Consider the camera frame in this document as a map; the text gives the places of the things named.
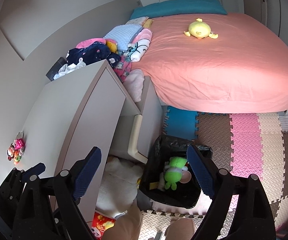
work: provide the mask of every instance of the trash bin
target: trash bin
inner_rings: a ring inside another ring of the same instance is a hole
[[[186,150],[190,145],[196,145],[204,157],[212,158],[213,152],[209,146],[174,136],[159,136],[148,154],[148,161],[139,185],[140,191],[159,203],[186,209],[193,208],[200,196],[201,188],[190,165],[188,171],[192,178],[188,183],[177,182],[176,190],[161,191],[156,187],[160,180],[160,173],[164,171],[165,162],[169,162],[174,156],[187,158]]]

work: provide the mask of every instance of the floor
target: floor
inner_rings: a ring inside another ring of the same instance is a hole
[[[185,114],[171,107],[165,112],[165,134],[178,137],[184,134],[187,139],[193,136],[195,141],[211,146],[214,163],[233,175],[247,177],[251,173],[257,174],[267,193],[276,227],[287,221],[288,131],[282,131],[276,113],[226,115],[186,111],[190,113]],[[149,211],[151,203],[140,194],[138,196],[141,209],[148,211],[144,213],[140,239],[154,237],[157,231],[163,231],[169,225],[169,216],[180,216],[176,212],[165,214],[163,210]],[[237,200],[238,196],[233,197],[219,239],[229,230]],[[196,225],[202,219],[195,216]]]

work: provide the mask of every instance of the black speaker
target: black speaker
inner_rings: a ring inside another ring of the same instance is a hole
[[[60,57],[58,61],[51,67],[51,69],[46,74],[46,76],[49,78],[50,81],[54,81],[54,76],[65,64],[67,64],[67,61],[63,57]]]

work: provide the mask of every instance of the bed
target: bed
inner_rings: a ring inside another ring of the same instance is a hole
[[[197,18],[219,37],[187,37]],[[288,47],[245,14],[179,14],[154,18],[153,38],[132,68],[151,77],[167,105],[209,113],[288,109]]]

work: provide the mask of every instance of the green stuffed toy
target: green stuffed toy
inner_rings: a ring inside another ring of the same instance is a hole
[[[196,19],[196,22],[193,22],[188,26],[188,32],[184,32],[184,34],[188,37],[193,35],[199,40],[207,36],[212,39],[217,39],[219,36],[218,34],[213,34],[211,32],[211,27],[207,23],[203,22],[202,19],[199,18]]]
[[[182,171],[186,171],[188,168],[185,166],[187,159],[182,157],[171,157],[169,165],[165,166],[166,173],[164,179],[166,181],[165,189],[171,188],[176,190],[176,183],[182,178]]]

